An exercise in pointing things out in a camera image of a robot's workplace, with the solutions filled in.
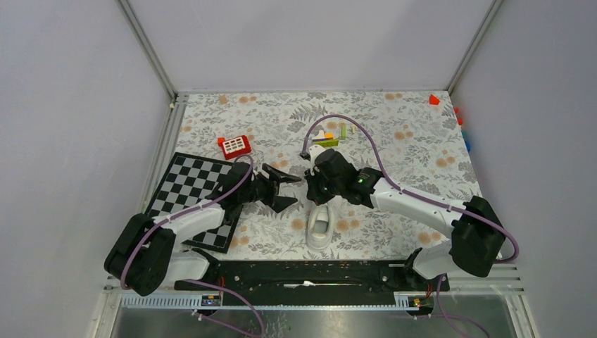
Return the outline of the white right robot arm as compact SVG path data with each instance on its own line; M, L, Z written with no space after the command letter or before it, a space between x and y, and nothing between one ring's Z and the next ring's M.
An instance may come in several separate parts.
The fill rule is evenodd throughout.
M486 199L451 200L412 187L397 187L382 171L356 169L340 152L319 145L300 156L310 162L305 172L308 200L321 205L340 196L350 204L398 213L447 238L408 257L403 279L411 289L421 290L433 278L457 270L486 277L496 263L506 235Z

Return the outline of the white sneaker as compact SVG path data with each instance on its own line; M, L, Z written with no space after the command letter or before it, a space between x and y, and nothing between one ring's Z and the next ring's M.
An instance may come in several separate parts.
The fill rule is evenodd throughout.
M334 198L324 204L310 203L306 245L311 251L324 251L332 242L341 202Z

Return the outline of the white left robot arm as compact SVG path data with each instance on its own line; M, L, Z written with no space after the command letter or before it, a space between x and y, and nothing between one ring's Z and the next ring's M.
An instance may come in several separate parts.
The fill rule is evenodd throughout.
M279 195L279 186L300 181L300 177L268 164L256 171L252 163L234 163L218 178L215 189L193 206L154 218L143 213L132 216L109 251L103 269L120 281L122 289L140 296L185 279L210 289L218 282L217 268L195 251L174 250L195 235L235 219L246 204L259 201L276 213L283 211L298 200Z

